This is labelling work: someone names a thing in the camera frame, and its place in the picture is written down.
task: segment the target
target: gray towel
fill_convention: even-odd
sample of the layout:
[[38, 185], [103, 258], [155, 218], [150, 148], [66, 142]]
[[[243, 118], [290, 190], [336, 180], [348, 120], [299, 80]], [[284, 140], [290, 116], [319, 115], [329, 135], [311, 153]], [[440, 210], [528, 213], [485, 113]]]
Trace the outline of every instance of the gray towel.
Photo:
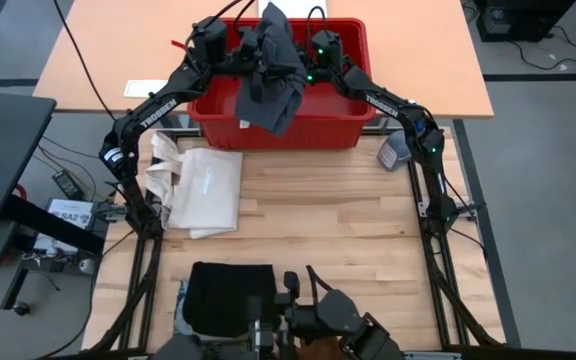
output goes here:
[[264, 85], [261, 102], [251, 99], [251, 80], [245, 78], [237, 95], [235, 114], [239, 119], [261, 126], [275, 135], [282, 135], [301, 105], [306, 87], [306, 68], [292, 43], [292, 28], [288, 19], [273, 3], [268, 3], [255, 31], [264, 37], [261, 52], [266, 67], [290, 66], [296, 71], [284, 79]]

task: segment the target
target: label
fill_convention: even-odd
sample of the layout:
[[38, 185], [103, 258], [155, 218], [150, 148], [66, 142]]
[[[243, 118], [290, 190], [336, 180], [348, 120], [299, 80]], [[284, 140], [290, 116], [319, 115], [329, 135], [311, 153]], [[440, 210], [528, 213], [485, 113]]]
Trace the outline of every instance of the label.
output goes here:
[[160, 107], [154, 114], [148, 116], [146, 120], [141, 122], [141, 126], [144, 128], [150, 127], [150, 125], [157, 122], [157, 120], [161, 119], [164, 115], [166, 115], [170, 110], [174, 109], [177, 106], [177, 100], [172, 99], [164, 104], [164, 106]]
[[124, 96], [147, 98], [148, 93], [156, 93], [166, 86], [167, 83], [168, 81], [166, 80], [128, 80], [126, 89], [124, 90]]
[[121, 154], [120, 148], [112, 148], [112, 149], [108, 150], [108, 152], [106, 154], [104, 154], [104, 160], [110, 161], [110, 159], [116, 154]]
[[[85, 229], [92, 218], [92, 206], [93, 203], [86, 201], [53, 199], [47, 211], [62, 220]], [[74, 246], [64, 244], [45, 234], [37, 235], [34, 249], [48, 251], [55, 248], [61, 248], [66, 254], [77, 253], [77, 248]]]
[[368, 101], [368, 103], [371, 104], [372, 106], [381, 110], [383, 113], [386, 113], [395, 119], [397, 119], [397, 116], [399, 116], [399, 111], [391, 108], [390, 106], [382, 103], [381, 101], [375, 99], [374, 97], [372, 97], [370, 95], [366, 95], [366, 101]]
[[389, 170], [392, 169], [392, 167], [395, 165], [395, 162], [397, 161], [397, 153], [387, 143], [381, 147], [377, 157], [379, 158], [379, 161], [381, 161], [381, 163], [384, 164], [384, 166]]
[[110, 158], [110, 161], [116, 163], [118, 160], [123, 159], [123, 158], [124, 158], [124, 154], [118, 153], [118, 154], [113, 155], [113, 156]]

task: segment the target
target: white paper bag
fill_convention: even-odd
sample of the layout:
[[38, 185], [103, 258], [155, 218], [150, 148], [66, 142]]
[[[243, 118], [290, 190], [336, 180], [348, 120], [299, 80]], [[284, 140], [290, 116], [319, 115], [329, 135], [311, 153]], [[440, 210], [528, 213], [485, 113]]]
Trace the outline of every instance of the white paper bag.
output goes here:
[[243, 154], [203, 148], [179, 154], [161, 133], [152, 145], [162, 162], [146, 169], [146, 188], [162, 200], [164, 228], [189, 229], [193, 239], [237, 230]]

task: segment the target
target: wooden table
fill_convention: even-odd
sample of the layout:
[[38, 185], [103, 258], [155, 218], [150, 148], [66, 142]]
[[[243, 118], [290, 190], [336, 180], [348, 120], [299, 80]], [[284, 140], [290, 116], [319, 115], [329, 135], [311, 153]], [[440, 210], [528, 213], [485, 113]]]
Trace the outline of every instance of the wooden table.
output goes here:
[[[140, 140], [140, 174], [151, 161], [151, 137], [149, 131]], [[467, 194], [455, 143], [449, 132], [446, 137], [446, 176], [460, 194]], [[180, 281], [190, 275], [195, 261], [272, 264], [278, 289], [283, 289], [283, 272], [296, 271], [302, 279], [302, 304], [311, 301], [305, 266], [313, 265], [361, 312], [371, 312], [402, 349], [439, 349], [409, 175], [405, 169], [387, 173], [379, 166], [375, 155], [382, 142], [383, 137], [364, 136], [351, 150], [246, 152], [239, 230], [202, 240], [190, 240], [183, 230], [165, 233], [148, 351], [172, 336]], [[206, 143], [182, 139], [178, 145], [184, 150]], [[454, 228], [478, 239], [472, 222], [460, 219]], [[106, 248], [129, 230], [123, 222], [111, 225]], [[124, 241], [101, 265], [83, 348], [100, 339], [126, 301], [135, 241], [135, 236]], [[463, 301], [503, 341], [481, 248], [452, 232], [448, 241]], [[445, 299], [444, 306], [450, 309]], [[446, 312], [451, 339], [456, 339], [451, 313]], [[132, 345], [139, 311], [135, 319]]]
[[[226, 3], [77, 0], [67, 21], [102, 98], [111, 110], [125, 111], [143, 101], [124, 97], [127, 81], [168, 79], [183, 58], [170, 40], [185, 40], [193, 22]], [[256, 9], [245, 16], [257, 16]], [[381, 86], [417, 100], [436, 117], [493, 116], [460, 0], [329, 0], [328, 13], [365, 23], [372, 77]], [[34, 95], [56, 99], [60, 111], [103, 111], [65, 31]]]

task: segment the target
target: black device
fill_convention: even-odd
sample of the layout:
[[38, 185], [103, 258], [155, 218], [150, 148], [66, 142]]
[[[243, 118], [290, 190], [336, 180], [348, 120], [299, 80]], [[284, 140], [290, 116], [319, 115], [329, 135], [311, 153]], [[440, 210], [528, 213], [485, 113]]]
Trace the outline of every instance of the black device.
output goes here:
[[284, 273], [287, 291], [275, 299], [277, 311], [284, 315], [287, 328], [274, 334], [273, 325], [259, 320], [261, 303], [251, 298], [247, 314], [250, 319], [248, 339], [234, 342], [201, 342], [195, 336], [174, 336], [154, 355], [153, 360], [174, 360], [180, 355], [187, 360], [298, 360], [295, 337], [306, 342], [339, 336], [340, 351], [349, 360], [404, 360], [397, 343], [369, 313], [359, 316], [354, 302], [342, 291], [331, 288], [308, 266], [311, 285], [327, 290], [321, 302], [316, 294], [312, 305], [299, 305], [299, 278], [294, 272]]
[[[222, 14], [240, 2], [235, 0], [226, 6]], [[135, 284], [134, 291], [127, 299], [126, 306], [117, 319], [104, 334], [101, 340], [84, 352], [67, 356], [64, 359], [127, 359], [134, 356], [147, 355], [145, 338], [142, 332], [139, 347], [126, 349], [127, 337], [120, 340], [120, 350], [110, 351], [124, 328], [131, 321], [135, 308], [142, 296], [154, 289], [157, 278], [160, 251], [163, 241], [163, 229], [157, 212], [146, 201], [137, 183], [137, 162], [139, 160], [138, 140], [143, 132], [166, 116], [181, 103], [193, 101], [203, 96], [214, 76], [246, 76], [251, 79], [251, 97], [253, 99], [256, 84], [282, 81], [282, 77], [295, 71], [290, 67], [266, 66], [261, 56], [260, 47], [263, 38], [253, 33], [250, 28], [240, 28], [241, 43], [230, 53], [226, 48], [226, 26], [218, 19], [219, 16], [208, 17], [193, 25], [191, 35], [186, 41], [186, 55], [177, 69], [170, 75], [167, 84], [157, 93], [150, 93], [149, 99], [135, 109], [129, 109], [126, 114], [113, 124], [112, 130], [104, 138], [99, 157], [110, 172], [117, 178], [119, 187], [126, 200], [126, 221], [141, 239], [152, 241], [152, 256], [141, 280]], [[308, 71], [308, 82], [317, 84], [330, 83], [340, 96], [358, 101], [364, 101], [380, 111], [399, 121], [403, 127], [406, 144], [412, 154], [414, 163], [420, 165], [424, 176], [429, 204], [426, 216], [420, 218], [423, 241], [432, 237], [441, 238], [453, 225], [459, 211], [455, 202], [446, 193], [446, 180], [442, 163], [444, 150], [443, 131], [438, 127], [432, 114], [422, 105], [400, 98], [397, 95], [378, 86], [351, 58], [343, 56], [343, 47], [338, 34], [326, 29], [314, 34], [311, 46], [316, 49], [315, 57], [311, 57], [311, 49], [301, 49], [297, 53]], [[444, 345], [443, 351], [457, 354], [446, 354], [451, 359], [459, 358], [461, 353], [467, 354], [465, 359], [576, 359], [576, 353], [551, 351], [532, 351], [509, 349], [490, 337], [476, 321], [467, 307], [452, 290], [444, 274], [432, 255], [431, 246], [424, 246], [425, 255], [432, 262], [430, 280], [436, 283], [454, 308], [456, 316], [460, 317], [471, 332], [480, 347]], [[402, 354], [396, 343], [389, 338], [387, 331], [369, 314], [359, 317], [357, 309], [345, 294], [332, 289], [316, 276], [312, 269], [309, 275], [313, 284], [318, 284], [328, 291], [319, 303], [316, 291], [313, 290], [313, 305], [298, 305], [295, 299], [299, 295], [299, 280], [294, 273], [285, 277], [287, 293], [279, 294], [276, 303], [283, 313], [288, 329], [277, 333], [281, 344], [280, 352], [284, 360], [294, 359], [292, 346], [294, 337], [312, 341], [323, 336], [342, 336], [340, 345], [347, 358], [355, 360], [382, 360], [402, 358], [429, 358], [423, 354]], [[148, 292], [146, 302], [152, 302], [154, 292]], [[149, 313], [144, 312], [144, 321], [149, 323]], [[238, 359], [269, 359], [272, 330], [259, 321], [251, 323], [251, 340], [246, 343], [246, 349], [239, 348]], [[164, 346], [156, 359], [170, 358], [204, 359], [205, 349], [197, 346], [194, 340], [184, 337], [173, 337], [170, 344], [177, 343], [185, 349], [174, 350], [174, 346]], [[216, 357], [223, 358], [223, 353], [217, 352]], [[430, 353], [430, 356], [444, 354]]]
[[576, 0], [476, 0], [481, 40], [539, 42]]
[[70, 200], [83, 200], [84, 191], [72, 178], [72, 175], [65, 171], [60, 171], [52, 176], [59, 189], [66, 195]]

